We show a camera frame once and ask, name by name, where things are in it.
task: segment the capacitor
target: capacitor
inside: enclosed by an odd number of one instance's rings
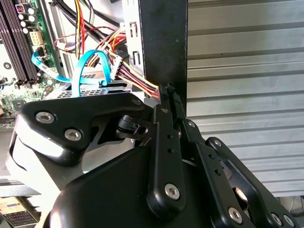
[[[35,14],[37,14],[37,9],[33,8],[33,7],[30,7],[30,8],[28,8],[28,13],[30,15],[35,15]]]
[[[18,14],[18,18],[20,20],[27,20],[29,19],[28,15],[27,14]]]
[[[28,20],[30,22],[36,22],[37,21],[37,16],[29,15]]]
[[[40,70],[40,71],[37,72],[37,76],[38,76],[38,77],[41,77],[41,76],[43,75],[43,73],[44,73],[44,72],[43,72],[42,70]]]
[[[30,28],[30,27],[26,27],[26,28],[23,28],[23,33],[24,34],[28,34],[29,32],[32,32],[33,31],[33,29],[32,28]]]
[[[20,25],[22,26],[22,27],[30,27],[31,26],[31,23],[29,22],[29,21],[21,21],[20,22]]]
[[[48,81],[47,81],[47,84],[48,85],[52,85],[52,84],[54,84],[55,83],[55,81],[53,80],[53,79],[49,79]]]

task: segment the white connector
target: white connector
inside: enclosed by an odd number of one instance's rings
[[[113,67],[112,67],[112,70],[111,70],[111,73],[110,73],[110,78],[112,80],[115,80],[115,77],[117,75],[118,69],[119,69],[122,61],[123,61],[123,59],[120,56],[116,57],[116,59],[114,61],[114,64],[113,64]]]
[[[44,44],[40,31],[29,32],[29,36],[34,46]]]

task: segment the silver bolt head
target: silver bolt head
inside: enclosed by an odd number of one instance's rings
[[[233,221],[235,221],[238,224],[242,224],[243,219],[241,214],[238,212],[238,210],[236,210],[235,208],[229,208],[228,212]]]
[[[295,227],[294,222],[287,215],[284,215],[284,218],[290,226]]]
[[[55,121],[55,116],[48,112],[39,112],[36,114],[36,120],[43,124],[51,124]]]
[[[178,200],[180,198],[180,191],[174,184],[166,184],[165,193],[168,197],[173,200]]]
[[[168,113],[168,109],[162,107],[161,110],[164,112],[164,113]]]
[[[65,132],[65,137],[71,141],[79,141],[82,138],[81,133],[75,129],[68,129]]]
[[[272,218],[274,219],[274,221],[281,226],[282,225],[282,221],[281,219],[275,214],[275,213],[271,213]]]
[[[222,144],[220,143],[219,140],[214,140],[214,143],[215,143],[217,146],[222,146]]]
[[[195,127],[195,123],[192,122],[192,121],[189,121],[188,124],[189,124],[191,127]]]

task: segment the red wire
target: red wire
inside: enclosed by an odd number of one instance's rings
[[[84,22],[84,17],[82,14],[82,10],[80,7],[80,2],[77,0],[78,5],[79,5],[79,14],[80,14],[80,29],[81,29],[81,38],[82,38],[82,54],[85,53],[85,22]]]
[[[136,78],[135,76],[131,75],[127,70],[121,68],[121,71],[127,74],[133,81],[137,82],[137,84],[140,84],[142,87],[144,87],[146,90],[148,90],[151,94],[154,94],[154,90],[147,87],[145,83],[143,83],[141,80]]]

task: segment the wire connector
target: wire connector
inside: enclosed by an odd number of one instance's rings
[[[123,62],[123,58],[121,58],[120,56],[117,56],[115,61],[114,61],[111,73],[110,73],[110,78],[112,80],[115,80],[117,72],[118,72],[119,67],[120,67],[122,62]]]

